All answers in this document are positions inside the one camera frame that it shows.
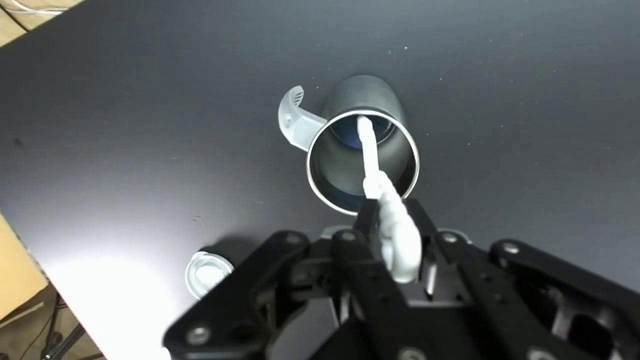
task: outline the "black table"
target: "black table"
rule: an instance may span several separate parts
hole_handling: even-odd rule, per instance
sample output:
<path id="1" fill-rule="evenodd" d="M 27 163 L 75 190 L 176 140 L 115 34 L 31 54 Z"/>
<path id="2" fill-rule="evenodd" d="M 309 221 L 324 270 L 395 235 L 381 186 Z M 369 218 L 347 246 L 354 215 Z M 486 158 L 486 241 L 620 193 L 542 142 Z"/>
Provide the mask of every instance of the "black table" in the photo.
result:
<path id="1" fill-rule="evenodd" d="M 0 209 L 108 357 L 150 357 L 203 243 L 350 218 L 277 131 L 294 83 L 398 92 L 413 191 L 640 290 L 640 2 L 91 0 L 0 52 Z"/>

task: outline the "metal cup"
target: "metal cup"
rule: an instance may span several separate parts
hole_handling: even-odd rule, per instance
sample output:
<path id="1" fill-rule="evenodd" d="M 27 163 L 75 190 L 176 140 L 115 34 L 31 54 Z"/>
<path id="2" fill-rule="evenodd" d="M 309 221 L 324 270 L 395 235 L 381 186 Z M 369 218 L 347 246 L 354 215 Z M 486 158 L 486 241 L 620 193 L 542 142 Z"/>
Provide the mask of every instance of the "metal cup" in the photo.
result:
<path id="1" fill-rule="evenodd" d="M 302 88 L 288 105 L 300 105 Z M 358 115 L 368 115 L 378 138 L 378 160 L 406 198 L 419 176 L 419 156 L 406 127 L 406 115 L 394 89 L 376 76 L 351 76 L 340 82 L 324 105 L 324 118 L 280 104 L 280 129 L 305 149 L 305 177 L 313 193 L 330 207 L 356 215 L 364 198 L 364 162 Z"/>

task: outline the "cup handle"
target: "cup handle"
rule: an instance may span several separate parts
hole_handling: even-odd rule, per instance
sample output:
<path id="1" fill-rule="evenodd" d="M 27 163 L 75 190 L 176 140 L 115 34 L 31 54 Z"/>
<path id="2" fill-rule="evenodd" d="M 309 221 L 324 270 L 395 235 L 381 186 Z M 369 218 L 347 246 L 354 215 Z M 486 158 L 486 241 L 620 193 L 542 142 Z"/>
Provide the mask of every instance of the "cup handle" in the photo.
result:
<path id="1" fill-rule="evenodd" d="M 294 85 L 281 95 L 277 105 L 277 124 L 280 131 L 292 146 L 308 152 L 316 134 L 324 127 L 325 118 L 300 108 L 302 97 L 302 85 Z"/>

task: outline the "cardboard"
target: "cardboard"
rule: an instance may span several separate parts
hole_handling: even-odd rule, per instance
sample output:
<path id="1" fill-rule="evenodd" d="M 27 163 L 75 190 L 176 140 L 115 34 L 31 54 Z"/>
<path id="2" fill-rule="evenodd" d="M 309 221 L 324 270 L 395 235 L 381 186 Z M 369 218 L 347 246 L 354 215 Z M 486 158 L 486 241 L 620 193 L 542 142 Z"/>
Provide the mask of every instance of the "cardboard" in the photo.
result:
<path id="1" fill-rule="evenodd" d="M 38 264 L 0 214 L 0 320 L 16 311 L 46 285 L 48 280 Z"/>

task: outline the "cup rim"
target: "cup rim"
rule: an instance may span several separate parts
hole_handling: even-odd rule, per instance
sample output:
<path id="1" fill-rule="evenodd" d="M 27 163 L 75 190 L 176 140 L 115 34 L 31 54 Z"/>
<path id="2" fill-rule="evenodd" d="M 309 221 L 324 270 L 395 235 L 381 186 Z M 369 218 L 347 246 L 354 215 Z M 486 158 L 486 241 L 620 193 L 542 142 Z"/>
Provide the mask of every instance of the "cup rim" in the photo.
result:
<path id="1" fill-rule="evenodd" d="M 345 214 L 345 215 L 356 215 L 358 212 L 354 209 L 345 209 L 345 207 L 340 207 L 337 203 L 330 202 L 318 188 L 318 184 L 313 181 L 313 176 L 312 176 L 312 152 L 313 152 L 313 146 L 316 142 L 319 140 L 319 136 L 336 121 L 344 119 L 344 118 L 350 118 L 350 115 L 378 115 L 378 118 L 384 118 L 387 121 L 392 121 L 399 131 L 402 136 L 406 138 L 410 149 L 412 149 L 412 156 L 413 156 L 413 162 L 415 162 L 415 170 L 413 170 L 413 176 L 412 176 L 412 181 L 410 186 L 406 188 L 403 193 L 399 193 L 399 198 L 406 198 L 408 193 L 412 193 L 412 190 L 415 188 L 417 184 L 417 177 L 419 177 L 419 152 L 417 152 L 417 146 L 412 138 L 412 134 L 403 127 L 403 124 L 395 118 L 392 118 L 390 114 L 385 112 L 379 112 L 379 109 L 369 109 L 369 108 L 356 108 L 356 109 L 347 109 L 347 112 L 342 112 L 337 115 L 333 115 L 331 119 L 328 119 L 313 136 L 313 140 L 309 142 L 308 146 L 308 152 L 305 152 L 305 180 L 308 184 L 312 186 L 313 193 L 325 203 L 330 205 L 331 209 L 340 212 L 340 214 Z"/>

